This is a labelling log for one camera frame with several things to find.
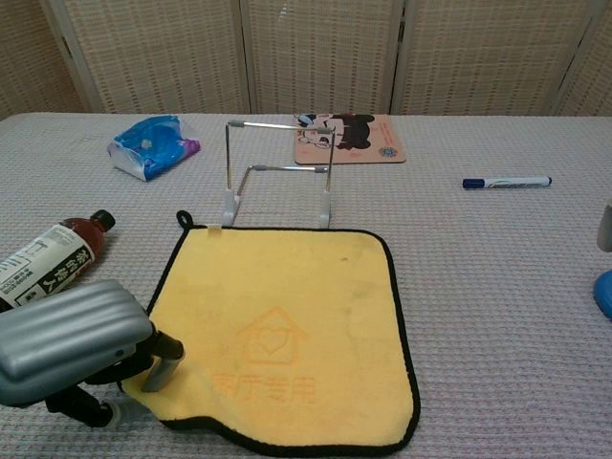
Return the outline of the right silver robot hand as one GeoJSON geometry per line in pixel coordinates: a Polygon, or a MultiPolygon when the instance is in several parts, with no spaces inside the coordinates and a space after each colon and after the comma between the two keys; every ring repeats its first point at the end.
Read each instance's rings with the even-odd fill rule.
{"type": "Polygon", "coordinates": [[[608,199],[599,224],[597,245],[604,252],[612,252],[612,198],[608,199]]]}

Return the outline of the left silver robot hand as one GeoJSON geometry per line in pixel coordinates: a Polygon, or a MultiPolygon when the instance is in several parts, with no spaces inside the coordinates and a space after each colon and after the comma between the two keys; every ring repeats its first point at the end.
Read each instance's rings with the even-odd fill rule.
{"type": "Polygon", "coordinates": [[[185,356],[116,280],[82,285],[0,313],[0,405],[44,403],[89,427],[143,415],[137,402],[100,402],[81,388],[145,372],[142,391],[167,385],[185,356]]]}

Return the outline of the yellow towel with dark back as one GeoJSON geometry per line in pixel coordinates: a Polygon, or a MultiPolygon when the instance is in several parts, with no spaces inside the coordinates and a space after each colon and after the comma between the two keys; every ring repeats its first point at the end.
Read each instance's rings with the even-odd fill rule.
{"type": "Polygon", "coordinates": [[[123,392],[174,430],[267,456],[404,448],[420,394],[390,249],[361,229],[215,228],[182,235],[147,312],[184,358],[160,390],[123,392]]]}

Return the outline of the blue round disc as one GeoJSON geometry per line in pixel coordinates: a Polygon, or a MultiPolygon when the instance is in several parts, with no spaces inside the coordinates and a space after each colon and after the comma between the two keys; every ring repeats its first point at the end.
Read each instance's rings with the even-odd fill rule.
{"type": "Polygon", "coordinates": [[[612,270],[598,276],[593,296],[603,315],[612,321],[612,270]]]}

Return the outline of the brown tea bottle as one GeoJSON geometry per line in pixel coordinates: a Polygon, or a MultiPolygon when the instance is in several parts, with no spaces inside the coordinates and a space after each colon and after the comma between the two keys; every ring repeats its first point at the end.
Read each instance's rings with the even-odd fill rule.
{"type": "Polygon", "coordinates": [[[100,257],[105,234],[115,225],[104,209],[65,219],[0,262],[0,313],[65,289],[100,257]]]}

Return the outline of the blue whiteboard marker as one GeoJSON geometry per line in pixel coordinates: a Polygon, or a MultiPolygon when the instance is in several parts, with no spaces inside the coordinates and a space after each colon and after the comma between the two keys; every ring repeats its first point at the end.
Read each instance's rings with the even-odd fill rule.
{"type": "Polygon", "coordinates": [[[552,184],[551,177],[512,177],[512,178],[466,178],[462,182],[463,189],[493,189],[493,188],[530,188],[547,187],[552,184]]]}

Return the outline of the woven folding screen panel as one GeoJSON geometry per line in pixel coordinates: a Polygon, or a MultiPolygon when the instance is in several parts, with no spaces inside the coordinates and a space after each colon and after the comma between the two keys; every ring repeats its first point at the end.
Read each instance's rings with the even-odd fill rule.
{"type": "Polygon", "coordinates": [[[254,114],[384,114],[406,0],[239,0],[254,114]]]}
{"type": "Polygon", "coordinates": [[[556,116],[612,117],[612,0],[605,0],[577,47],[556,116]]]}
{"type": "Polygon", "coordinates": [[[0,0],[0,120],[87,110],[39,0],[0,0]]]}
{"type": "Polygon", "coordinates": [[[609,0],[405,0],[395,115],[543,116],[609,0]]]}
{"type": "Polygon", "coordinates": [[[86,111],[251,111],[240,0],[38,2],[86,111]]]}

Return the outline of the pale woven tablecloth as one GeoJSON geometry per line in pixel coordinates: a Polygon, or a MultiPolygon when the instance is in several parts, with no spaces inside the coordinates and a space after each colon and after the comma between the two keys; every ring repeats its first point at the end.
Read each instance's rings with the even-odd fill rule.
{"type": "MultiPolygon", "coordinates": [[[[66,217],[116,227],[83,280],[151,298],[179,238],[179,210],[217,224],[227,117],[188,114],[202,151],[144,183],[108,143],[134,115],[26,113],[0,120],[0,260],[66,217]]],[[[612,321],[593,283],[612,198],[612,117],[399,116],[402,164],[333,174],[332,225],[392,252],[421,416],[390,459],[612,459],[612,321]],[[551,177],[547,187],[463,189],[466,178],[551,177]]],[[[230,131],[231,179],[293,160],[289,131],[230,131]]],[[[314,227],[319,174],[256,172],[236,222],[314,227]]]]}

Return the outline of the blue tissue pack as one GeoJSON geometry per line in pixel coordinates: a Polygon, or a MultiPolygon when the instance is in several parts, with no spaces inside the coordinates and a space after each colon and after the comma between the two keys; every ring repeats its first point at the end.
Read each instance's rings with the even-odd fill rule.
{"type": "Polygon", "coordinates": [[[107,146],[115,168],[149,182],[201,150],[195,131],[176,115],[140,120],[107,146]]]}

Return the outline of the cartoon girl mouse pad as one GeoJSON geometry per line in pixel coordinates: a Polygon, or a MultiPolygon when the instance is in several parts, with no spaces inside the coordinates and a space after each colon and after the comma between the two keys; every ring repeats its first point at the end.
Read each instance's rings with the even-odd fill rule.
{"type": "Polygon", "coordinates": [[[401,164],[406,154],[388,115],[296,114],[295,162],[299,165],[401,164]]]}

